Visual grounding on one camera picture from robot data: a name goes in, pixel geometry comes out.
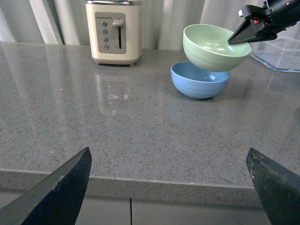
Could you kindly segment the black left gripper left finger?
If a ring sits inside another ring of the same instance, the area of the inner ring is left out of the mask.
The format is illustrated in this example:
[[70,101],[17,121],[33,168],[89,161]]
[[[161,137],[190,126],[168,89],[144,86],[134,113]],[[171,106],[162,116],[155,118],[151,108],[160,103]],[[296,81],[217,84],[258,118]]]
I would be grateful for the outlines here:
[[91,170],[88,147],[52,172],[28,192],[0,210],[2,225],[66,225],[59,224],[58,213],[51,210],[55,201],[84,198]]

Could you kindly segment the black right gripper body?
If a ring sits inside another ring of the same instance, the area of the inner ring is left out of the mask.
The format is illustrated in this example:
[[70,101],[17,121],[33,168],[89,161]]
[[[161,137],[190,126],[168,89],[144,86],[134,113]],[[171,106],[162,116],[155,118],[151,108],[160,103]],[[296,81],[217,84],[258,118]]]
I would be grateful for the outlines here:
[[263,6],[245,5],[240,10],[244,19],[263,19],[272,25],[276,34],[295,25],[300,20],[298,0],[264,0]]

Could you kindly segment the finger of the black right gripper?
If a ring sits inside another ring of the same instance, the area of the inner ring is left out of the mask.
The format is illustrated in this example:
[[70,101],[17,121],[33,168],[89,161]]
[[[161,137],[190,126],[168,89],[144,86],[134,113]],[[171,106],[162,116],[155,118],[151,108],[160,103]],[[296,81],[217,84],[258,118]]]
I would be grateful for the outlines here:
[[262,41],[271,41],[277,38],[273,32],[272,25],[266,20],[244,19],[240,27],[228,39],[228,44],[254,43]]

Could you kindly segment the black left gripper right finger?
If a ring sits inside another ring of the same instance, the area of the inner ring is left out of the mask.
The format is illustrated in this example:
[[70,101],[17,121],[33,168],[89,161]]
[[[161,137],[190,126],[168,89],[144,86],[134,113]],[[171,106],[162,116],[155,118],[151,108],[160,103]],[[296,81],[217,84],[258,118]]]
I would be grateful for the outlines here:
[[300,223],[300,176],[250,148],[247,168],[272,225]]

